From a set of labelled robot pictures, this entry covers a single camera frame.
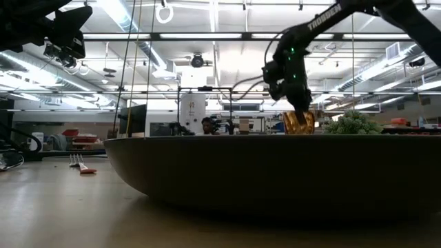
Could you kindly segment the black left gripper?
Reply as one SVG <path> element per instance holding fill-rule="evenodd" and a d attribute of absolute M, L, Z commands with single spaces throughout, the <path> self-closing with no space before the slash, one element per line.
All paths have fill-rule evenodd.
<path fill-rule="evenodd" d="M 85 58 L 84 37 L 81 28 L 92 16 L 91 6 L 68 11 L 55 11 L 53 27 L 48 35 L 49 41 L 76 59 Z"/>

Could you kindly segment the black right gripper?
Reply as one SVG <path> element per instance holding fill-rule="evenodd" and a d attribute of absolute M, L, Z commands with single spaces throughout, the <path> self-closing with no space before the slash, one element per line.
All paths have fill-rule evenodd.
<path fill-rule="evenodd" d="M 294 107 L 296 119 L 299 125 L 306 125 L 305 114 L 309 111 L 311 104 L 311 90 L 302 83 L 281 83 L 270 84 L 270 95 L 275 101 L 283 97 Z"/>

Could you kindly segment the amber ribbed cup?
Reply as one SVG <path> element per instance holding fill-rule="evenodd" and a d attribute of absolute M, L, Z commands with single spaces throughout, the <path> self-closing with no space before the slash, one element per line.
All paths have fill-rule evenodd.
<path fill-rule="evenodd" d="M 296 116 L 296 111 L 283 112 L 283 124 L 285 133 L 294 134 L 313 134 L 315 130 L 315 116 L 312 112 L 304 112 L 303 116 L 306 123 L 301 124 Z"/>

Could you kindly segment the black round plate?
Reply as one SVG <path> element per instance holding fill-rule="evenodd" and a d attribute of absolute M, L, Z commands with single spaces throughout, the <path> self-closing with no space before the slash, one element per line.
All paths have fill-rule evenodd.
<path fill-rule="evenodd" d="M 181 207 L 332 220 L 441 211 L 441 136 L 162 136 L 104 146 L 128 185 Z"/>

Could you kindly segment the fork with orange handle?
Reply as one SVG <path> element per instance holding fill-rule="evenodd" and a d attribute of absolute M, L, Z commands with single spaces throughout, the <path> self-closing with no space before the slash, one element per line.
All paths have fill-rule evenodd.
<path fill-rule="evenodd" d="M 83 157 L 81 154 L 71 154 L 70 155 L 70 167 L 75 167 L 79 169 L 80 174 L 95 174 L 95 169 L 90 169 L 84 163 Z"/>

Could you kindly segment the small green artificial plant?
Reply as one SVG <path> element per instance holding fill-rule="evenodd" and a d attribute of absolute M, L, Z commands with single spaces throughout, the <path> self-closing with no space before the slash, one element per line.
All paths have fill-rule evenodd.
<path fill-rule="evenodd" d="M 324 125 L 323 131 L 326 134 L 381 134 L 382 127 L 367 115 L 357 110 L 349 110 L 336 121 Z"/>

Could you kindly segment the person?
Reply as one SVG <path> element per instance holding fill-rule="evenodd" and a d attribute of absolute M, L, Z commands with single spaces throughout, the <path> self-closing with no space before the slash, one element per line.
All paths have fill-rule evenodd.
<path fill-rule="evenodd" d="M 203 127 L 203 135 L 214 135 L 214 126 L 212 123 L 212 119 L 210 117 L 205 117 L 201 121 L 201 125 Z"/>

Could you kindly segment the red storage bin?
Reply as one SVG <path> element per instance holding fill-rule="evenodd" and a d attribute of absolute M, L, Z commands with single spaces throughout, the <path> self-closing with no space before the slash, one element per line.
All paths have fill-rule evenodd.
<path fill-rule="evenodd" d="M 65 130 L 62 135 L 73 143 L 95 143 L 99 139 L 96 134 L 83 134 L 78 129 Z"/>

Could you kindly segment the black computer monitor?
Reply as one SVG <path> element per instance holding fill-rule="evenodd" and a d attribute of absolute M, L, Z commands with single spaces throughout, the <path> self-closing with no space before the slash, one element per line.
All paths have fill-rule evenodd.
<path fill-rule="evenodd" d="M 122 108 L 117 114 L 119 134 L 127 134 L 129 137 L 132 137 L 133 134 L 144 133 L 146 113 L 146 105 Z"/>

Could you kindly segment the white plastic container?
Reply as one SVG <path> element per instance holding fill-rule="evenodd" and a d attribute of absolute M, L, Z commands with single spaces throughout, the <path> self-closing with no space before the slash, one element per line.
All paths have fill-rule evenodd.
<path fill-rule="evenodd" d="M 31 135 L 32 138 L 30 139 L 30 150 L 33 152 L 41 152 L 43 149 L 44 133 L 33 132 Z"/>

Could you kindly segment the black overhead frame beam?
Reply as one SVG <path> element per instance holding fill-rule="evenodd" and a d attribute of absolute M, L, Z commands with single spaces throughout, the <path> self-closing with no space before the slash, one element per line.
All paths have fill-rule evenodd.
<path fill-rule="evenodd" d="M 179 32 L 179 33 L 134 33 L 124 32 L 109 33 L 84 33 L 84 41 L 89 42 L 107 42 L 107 41 L 271 41 L 279 40 L 282 34 L 270 32 Z M 324 33 L 314 38 L 314 41 L 411 41 L 407 34 L 402 33 Z"/>

